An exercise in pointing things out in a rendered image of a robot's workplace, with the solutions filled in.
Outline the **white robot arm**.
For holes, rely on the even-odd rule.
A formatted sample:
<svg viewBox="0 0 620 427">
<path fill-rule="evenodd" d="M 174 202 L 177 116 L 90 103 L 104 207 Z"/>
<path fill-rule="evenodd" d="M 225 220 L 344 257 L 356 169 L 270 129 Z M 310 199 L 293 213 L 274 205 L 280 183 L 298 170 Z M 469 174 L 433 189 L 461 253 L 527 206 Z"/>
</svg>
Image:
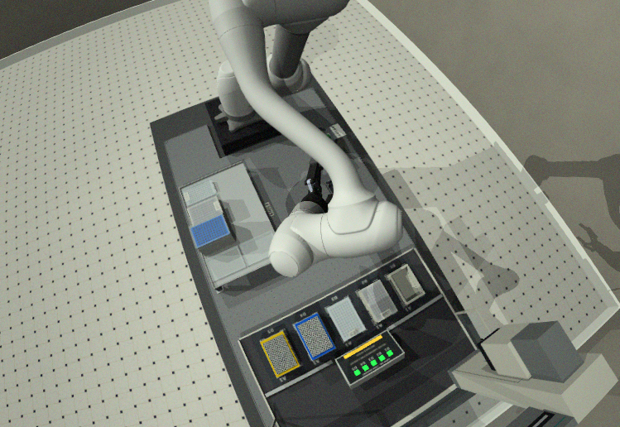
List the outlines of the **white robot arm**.
<svg viewBox="0 0 620 427">
<path fill-rule="evenodd" d="M 333 183 L 328 213 L 317 203 L 300 202 L 275 232 L 268 256 L 283 276 L 298 276 L 330 258 L 383 252 L 403 236 L 402 211 L 367 190 L 348 155 L 282 98 L 309 84 L 310 67 L 301 58 L 308 36 L 348 2 L 209 0 L 228 59 L 217 73 L 221 113 L 216 123 L 227 121 L 229 131 L 236 132 L 265 120 L 324 167 Z M 273 51 L 267 57 L 264 28 L 272 25 Z"/>
</svg>

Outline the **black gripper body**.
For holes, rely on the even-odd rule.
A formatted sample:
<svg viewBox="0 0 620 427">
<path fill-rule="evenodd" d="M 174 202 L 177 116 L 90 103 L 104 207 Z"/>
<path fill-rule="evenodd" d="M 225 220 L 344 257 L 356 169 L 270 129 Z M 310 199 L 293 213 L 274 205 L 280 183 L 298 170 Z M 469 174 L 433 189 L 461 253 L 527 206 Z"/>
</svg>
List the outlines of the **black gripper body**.
<svg viewBox="0 0 620 427">
<path fill-rule="evenodd" d="M 313 191 L 310 192 L 310 190 L 308 190 L 308 194 L 301 200 L 301 202 L 303 201 L 311 201 L 314 203 L 317 203 L 326 213 L 327 211 L 327 204 L 325 202 L 325 200 L 320 197 L 319 195 L 319 191 L 315 188 L 313 188 Z"/>
</svg>

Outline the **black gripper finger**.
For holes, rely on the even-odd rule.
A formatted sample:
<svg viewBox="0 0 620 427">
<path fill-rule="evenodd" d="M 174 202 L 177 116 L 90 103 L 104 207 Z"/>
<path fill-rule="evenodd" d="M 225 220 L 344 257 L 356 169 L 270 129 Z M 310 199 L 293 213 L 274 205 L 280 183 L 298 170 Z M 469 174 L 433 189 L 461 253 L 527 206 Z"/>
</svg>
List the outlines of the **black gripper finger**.
<svg viewBox="0 0 620 427">
<path fill-rule="evenodd" d="M 325 200 L 326 204 L 327 204 L 327 211 L 326 213 L 328 213 L 328 204 L 331 201 L 331 199 L 333 198 L 333 194 L 328 194 L 327 199 Z"/>
<path fill-rule="evenodd" d="M 322 197 L 322 187 L 320 186 L 320 177 L 321 171 L 324 168 L 318 162 L 310 164 L 308 174 L 305 180 L 305 185 L 309 186 L 310 192 L 313 191 L 313 188 L 319 190 L 319 196 Z"/>
</svg>

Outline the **white ready key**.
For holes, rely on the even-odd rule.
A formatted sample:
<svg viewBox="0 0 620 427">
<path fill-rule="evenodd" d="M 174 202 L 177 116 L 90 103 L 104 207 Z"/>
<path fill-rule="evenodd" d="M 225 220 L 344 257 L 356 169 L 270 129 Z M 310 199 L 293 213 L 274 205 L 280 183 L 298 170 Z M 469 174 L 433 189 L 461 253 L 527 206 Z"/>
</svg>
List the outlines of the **white ready key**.
<svg viewBox="0 0 620 427">
<path fill-rule="evenodd" d="M 341 149 L 344 149 L 345 142 L 346 142 L 345 139 L 346 139 L 347 134 L 344 132 L 344 130 L 341 128 L 341 126 L 338 123 L 334 124 L 331 127 L 327 127 L 325 131 L 325 135 L 327 135 L 329 138 L 335 141 Z"/>
</svg>

